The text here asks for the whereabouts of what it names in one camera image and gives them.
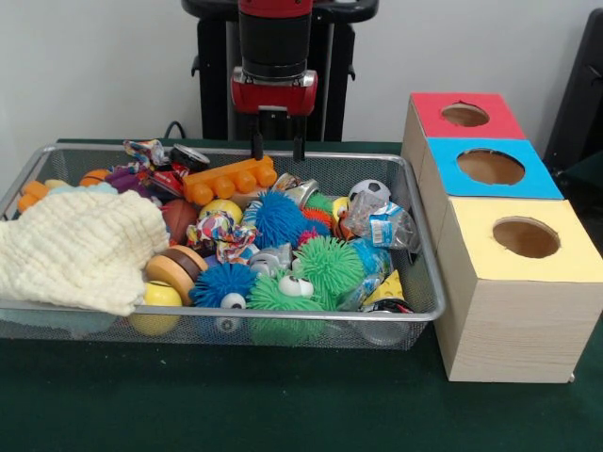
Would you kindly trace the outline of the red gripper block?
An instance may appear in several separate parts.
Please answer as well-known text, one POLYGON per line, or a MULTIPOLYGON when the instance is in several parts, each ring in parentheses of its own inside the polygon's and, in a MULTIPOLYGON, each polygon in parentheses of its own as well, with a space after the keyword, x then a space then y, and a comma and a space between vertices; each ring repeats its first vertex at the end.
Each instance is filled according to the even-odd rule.
POLYGON ((318 81, 309 86, 265 85, 231 80, 231 94, 236 110, 252 116, 252 156, 264 156, 261 121, 258 114, 263 110, 285 111, 293 117, 293 158, 302 161, 305 154, 305 117, 314 110, 318 81))

